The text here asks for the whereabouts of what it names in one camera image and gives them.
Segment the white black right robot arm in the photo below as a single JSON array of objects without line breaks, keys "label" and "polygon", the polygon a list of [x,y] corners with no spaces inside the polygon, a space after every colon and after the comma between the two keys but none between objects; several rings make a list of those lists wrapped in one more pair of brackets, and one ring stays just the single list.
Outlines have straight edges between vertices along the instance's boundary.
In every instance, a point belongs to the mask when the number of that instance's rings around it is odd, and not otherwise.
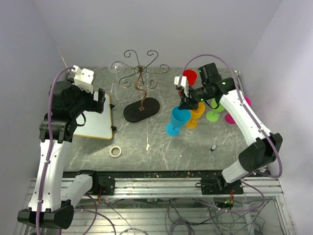
[{"label": "white black right robot arm", "polygon": [[233,182],[247,176],[264,166],[279,161],[278,152],[282,136],[272,133],[264,126],[232,77],[223,79],[214,63],[199,68],[202,86],[192,88],[183,75],[174,78],[174,85],[181,91],[180,110],[194,110],[200,102],[215,99],[232,116],[241,130],[247,148],[238,156],[238,160],[222,171],[222,178],[215,183],[216,190],[222,194],[233,188]]}]

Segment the blue plastic wine glass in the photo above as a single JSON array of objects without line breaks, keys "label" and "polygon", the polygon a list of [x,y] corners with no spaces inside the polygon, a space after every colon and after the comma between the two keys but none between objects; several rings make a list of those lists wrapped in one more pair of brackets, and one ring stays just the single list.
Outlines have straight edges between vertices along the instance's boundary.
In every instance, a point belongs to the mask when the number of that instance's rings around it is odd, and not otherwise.
[{"label": "blue plastic wine glass", "polygon": [[180,129],[184,126],[191,118],[190,110],[180,110],[178,106],[172,109],[170,122],[166,126],[166,133],[172,137],[180,134]]}]

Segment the orange plastic wine glass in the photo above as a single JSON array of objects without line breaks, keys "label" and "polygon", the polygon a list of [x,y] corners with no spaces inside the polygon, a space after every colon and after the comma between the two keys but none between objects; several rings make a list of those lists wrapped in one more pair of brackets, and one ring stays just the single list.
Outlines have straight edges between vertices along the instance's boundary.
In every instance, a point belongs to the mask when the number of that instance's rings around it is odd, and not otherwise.
[{"label": "orange plastic wine glass", "polygon": [[194,129],[198,125],[198,119],[203,115],[205,111],[205,105],[203,102],[199,103],[199,106],[196,110],[191,110],[191,118],[186,123],[186,127],[189,129]]}]

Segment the clear wine glass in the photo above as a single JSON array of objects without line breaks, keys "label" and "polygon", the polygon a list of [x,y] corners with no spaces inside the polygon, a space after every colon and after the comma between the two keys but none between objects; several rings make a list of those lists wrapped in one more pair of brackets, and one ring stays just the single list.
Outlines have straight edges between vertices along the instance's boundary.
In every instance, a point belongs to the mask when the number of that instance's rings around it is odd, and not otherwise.
[{"label": "clear wine glass", "polygon": [[119,85],[120,78],[122,78],[122,64],[119,61],[113,62],[108,66],[109,72],[113,74],[113,88],[114,95],[117,100],[125,97],[124,88]]}]

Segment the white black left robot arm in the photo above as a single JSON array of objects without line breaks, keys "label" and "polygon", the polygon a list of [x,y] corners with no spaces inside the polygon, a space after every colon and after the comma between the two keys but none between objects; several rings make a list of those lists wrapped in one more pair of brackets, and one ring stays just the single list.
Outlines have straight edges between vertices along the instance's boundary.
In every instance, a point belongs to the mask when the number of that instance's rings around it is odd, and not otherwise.
[{"label": "white black left robot arm", "polygon": [[18,212],[18,222],[37,229],[67,229],[81,198],[99,191],[100,183],[93,170],[77,173],[65,190],[61,184],[65,158],[79,126],[77,118],[85,111],[102,113],[105,100],[103,89],[95,92],[69,81],[51,85],[48,112],[40,124],[41,156],[35,189],[27,208]]}]

